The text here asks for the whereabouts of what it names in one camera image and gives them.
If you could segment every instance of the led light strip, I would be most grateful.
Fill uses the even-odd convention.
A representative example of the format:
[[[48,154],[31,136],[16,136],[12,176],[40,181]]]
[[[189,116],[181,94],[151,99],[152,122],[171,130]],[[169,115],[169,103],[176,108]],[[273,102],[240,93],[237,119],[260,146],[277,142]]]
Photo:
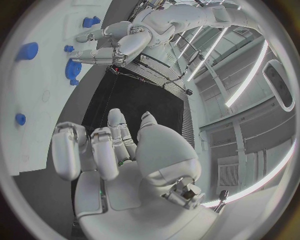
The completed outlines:
[[[225,103],[225,105],[229,108],[243,93],[243,91],[246,89],[246,87],[249,85],[255,74],[257,73],[258,69],[260,68],[263,59],[266,55],[268,49],[268,42],[265,40],[264,44],[262,46],[261,52],[259,54],[259,57],[254,64],[252,70],[250,71],[249,75],[246,77],[246,79],[243,81],[243,83],[239,86],[239,88],[236,90],[236,92],[229,98],[229,100]]]
[[[223,35],[225,34],[225,32],[227,31],[228,27],[225,27],[220,36],[217,38],[217,40],[214,42],[214,44],[211,46],[210,50],[208,51],[208,53],[206,54],[206,56],[204,57],[204,60],[202,60],[199,65],[195,68],[195,70],[192,72],[192,74],[189,76],[188,78],[188,82],[191,81],[191,79],[193,78],[193,76],[198,72],[198,70],[201,68],[201,66],[203,65],[203,63],[207,60],[207,58],[211,55],[212,51],[215,49],[215,47],[217,46],[217,44],[219,43],[219,41],[221,40],[221,38],[223,37]]]
[[[178,44],[179,40],[181,39],[181,36],[177,39],[177,41],[175,42],[175,45]]]
[[[292,144],[290,150],[287,152],[287,154],[281,160],[281,162],[268,175],[266,175],[262,180],[258,181],[257,183],[255,183],[251,187],[248,187],[247,189],[245,189],[245,190],[243,190],[243,191],[241,191],[237,194],[229,196],[226,200],[226,203],[233,202],[235,200],[238,200],[240,198],[243,198],[243,197],[253,193],[257,189],[260,189],[262,186],[264,186],[272,178],[274,178],[280,172],[280,170],[283,169],[283,167],[288,163],[288,161],[293,156],[295,146],[296,146],[296,142],[297,142],[297,140],[294,141],[294,143]],[[210,201],[210,202],[203,203],[202,206],[204,206],[206,208],[212,208],[212,207],[217,206],[219,204],[219,202],[220,202],[219,200]]]
[[[190,44],[192,43],[192,41],[195,39],[195,37],[198,35],[198,33],[200,32],[200,30],[201,30],[202,28],[203,28],[203,26],[201,26],[201,27],[198,29],[198,31],[195,33],[195,35],[191,38],[191,40],[189,41]],[[183,49],[182,53],[180,53],[178,59],[180,59],[180,57],[185,53],[185,51],[188,49],[189,46],[190,46],[189,44],[187,44],[187,45],[185,46],[185,48]]]

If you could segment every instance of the white robot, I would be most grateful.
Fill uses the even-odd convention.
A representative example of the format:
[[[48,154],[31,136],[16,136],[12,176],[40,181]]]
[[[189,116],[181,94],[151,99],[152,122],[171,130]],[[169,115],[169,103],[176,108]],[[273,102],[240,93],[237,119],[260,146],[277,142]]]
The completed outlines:
[[[109,112],[107,124],[89,138],[83,126],[64,122],[52,137],[58,175],[68,181],[79,176],[75,212],[86,236],[90,240],[203,236],[218,214],[200,205],[205,195],[194,183],[201,165],[192,146],[159,125],[149,112],[141,117],[137,146],[119,109]],[[206,221],[195,228],[199,218]]]
[[[226,28],[231,25],[260,31],[257,23],[238,9],[225,8],[219,3],[204,7],[186,4],[172,5],[168,9],[142,10],[131,23],[121,21],[105,29],[96,30],[76,38],[77,42],[108,39],[110,47],[73,51],[70,59],[93,65],[124,67],[141,52],[158,58],[165,54],[167,44],[175,34],[200,26]]]

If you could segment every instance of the blue object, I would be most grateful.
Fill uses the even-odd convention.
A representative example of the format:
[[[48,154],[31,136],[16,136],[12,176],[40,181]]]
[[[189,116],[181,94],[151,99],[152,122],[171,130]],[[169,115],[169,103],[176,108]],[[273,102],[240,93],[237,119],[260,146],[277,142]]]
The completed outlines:
[[[19,125],[23,126],[26,122],[26,117],[24,114],[18,113],[15,115],[15,120]]]
[[[39,46],[36,42],[30,42],[24,44],[22,45],[15,59],[17,61],[34,59],[35,56],[38,54],[38,51],[39,51]]]
[[[84,28],[91,28],[94,24],[99,24],[101,22],[100,18],[94,16],[93,18],[89,18],[89,17],[86,17],[84,20],[83,20],[83,24],[82,26]]]
[[[72,86],[77,86],[78,84],[79,84],[79,81],[78,81],[78,80],[76,80],[76,79],[70,80],[70,85],[72,85]]]
[[[69,59],[65,66],[65,77],[70,80],[76,79],[81,71],[81,68],[82,64],[80,62],[75,62],[72,61],[72,59]]]
[[[75,50],[75,49],[74,49],[73,46],[69,46],[69,45],[64,46],[64,51],[65,51],[65,52],[71,53],[71,52],[73,52],[74,50]]]

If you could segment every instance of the ventilation grille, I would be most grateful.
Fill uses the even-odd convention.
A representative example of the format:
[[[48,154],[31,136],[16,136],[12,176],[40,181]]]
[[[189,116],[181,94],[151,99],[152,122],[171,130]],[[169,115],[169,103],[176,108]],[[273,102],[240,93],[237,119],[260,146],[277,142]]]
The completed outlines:
[[[220,187],[234,187],[239,185],[239,165],[220,166]]]
[[[249,31],[249,29],[245,28],[245,27],[242,27],[242,26],[239,26],[236,29],[234,29],[233,31],[238,33],[238,34],[243,35],[243,34],[247,33]]]
[[[154,68],[155,70],[166,75],[171,80],[175,80],[178,78],[178,74],[176,74],[176,72],[174,72],[172,68],[168,68],[151,58],[146,57],[142,61],[145,64],[149,65],[150,67]],[[168,80],[166,80],[164,77],[157,74],[156,72],[133,62],[129,63],[125,68],[136,74],[143,76],[146,79],[153,81],[154,83],[159,84],[160,86],[168,82]],[[181,86],[183,89],[186,89],[185,83],[182,80],[178,80],[176,81],[176,83],[179,86]],[[184,137],[185,140],[187,140],[187,142],[193,148],[195,148],[193,121],[192,121],[191,107],[190,107],[188,96],[182,89],[180,89],[178,86],[172,83],[166,85],[165,89],[170,93],[174,94],[175,96],[177,96],[178,98],[180,98],[181,100],[183,100],[182,136]]]

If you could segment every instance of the blue cylinder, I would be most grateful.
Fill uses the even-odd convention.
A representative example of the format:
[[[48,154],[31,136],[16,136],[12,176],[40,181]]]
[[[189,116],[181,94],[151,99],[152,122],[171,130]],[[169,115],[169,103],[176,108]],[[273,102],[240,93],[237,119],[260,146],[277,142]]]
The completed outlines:
[[[15,120],[19,125],[23,126],[26,122],[26,117],[24,114],[18,113],[15,115]]]
[[[38,54],[39,46],[36,42],[30,42],[27,44],[22,45],[21,49],[19,50],[16,60],[32,60]]]

